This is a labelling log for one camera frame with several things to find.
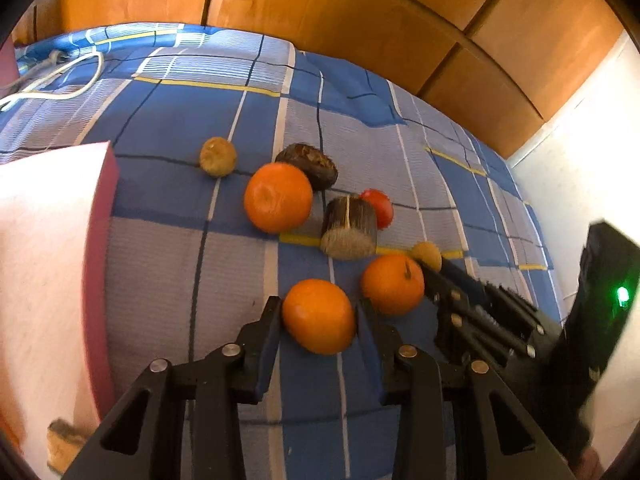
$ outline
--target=orange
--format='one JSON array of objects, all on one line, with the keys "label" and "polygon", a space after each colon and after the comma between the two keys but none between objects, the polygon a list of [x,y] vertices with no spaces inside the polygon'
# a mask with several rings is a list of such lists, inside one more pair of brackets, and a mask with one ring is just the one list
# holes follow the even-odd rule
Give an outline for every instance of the orange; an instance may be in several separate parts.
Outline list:
[{"label": "orange", "polygon": [[325,280],[303,280],[292,286],[282,304],[282,320],[293,339],[316,354],[346,350],[356,333],[349,298]]},{"label": "orange", "polygon": [[386,254],[373,260],[360,279],[362,295],[387,316],[401,316],[424,297],[420,266],[404,254]]},{"label": "orange", "polygon": [[302,225],[311,213],[313,198],[302,170],[272,162],[249,180],[244,190],[244,210],[258,229],[276,234]]}]

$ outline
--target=wall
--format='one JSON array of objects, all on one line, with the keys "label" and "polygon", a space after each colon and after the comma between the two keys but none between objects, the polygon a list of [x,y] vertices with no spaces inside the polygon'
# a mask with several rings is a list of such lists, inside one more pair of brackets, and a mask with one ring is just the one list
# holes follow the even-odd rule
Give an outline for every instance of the wall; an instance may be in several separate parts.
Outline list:
[{"label": "wall", "polygon": [[[590,222],[640,244],[640,54],[624,33],[567,104],[508,161],[534,207],[566,297],[577,288]],[[605,465],[640,419],[640,301],[594,393],[594,445]]]},{"label": "wall", "polygon": [[622,31],[603,0],[38,0],[14,37],[132,21],[250,30],[350,60],[503,156],[558,111]]}]

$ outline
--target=pink container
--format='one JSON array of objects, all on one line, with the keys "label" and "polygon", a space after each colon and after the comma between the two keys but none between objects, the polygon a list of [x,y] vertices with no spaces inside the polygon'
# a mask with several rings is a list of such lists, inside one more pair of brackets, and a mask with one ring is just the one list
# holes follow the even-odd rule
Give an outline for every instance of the pink container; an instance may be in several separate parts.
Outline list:
[{"label": "pink container", "polygon": [[15,62],[14,42],[11,38],[6,40],[0,48],[0,87],[12,83],[18,79],[18,64]]}]

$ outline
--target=green led light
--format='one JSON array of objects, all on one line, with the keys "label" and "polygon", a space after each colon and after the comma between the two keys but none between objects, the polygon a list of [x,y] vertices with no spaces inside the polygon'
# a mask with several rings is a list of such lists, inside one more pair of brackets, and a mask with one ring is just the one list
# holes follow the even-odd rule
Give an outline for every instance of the green led light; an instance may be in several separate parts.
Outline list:
[{"label": "green led light", "polygon": [[621,286],[616,291],[616,294],[618,295],[618,303],[620,306],[626,306],[626,302],[629,301],[629,291],[626,290],[625,287]]}]

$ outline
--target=red tomato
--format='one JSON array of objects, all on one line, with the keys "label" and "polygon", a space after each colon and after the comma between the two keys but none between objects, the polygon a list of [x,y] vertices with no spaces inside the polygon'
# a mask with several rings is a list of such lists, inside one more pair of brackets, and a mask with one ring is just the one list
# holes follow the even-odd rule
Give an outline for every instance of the red tomato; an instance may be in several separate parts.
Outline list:
[{"label": "red tomato", "polygon": [[394,219],[394,207],[389,197],[377,189],[367,189],[360,198],[369,202],[376,210],[378,229],[386,229]]}]

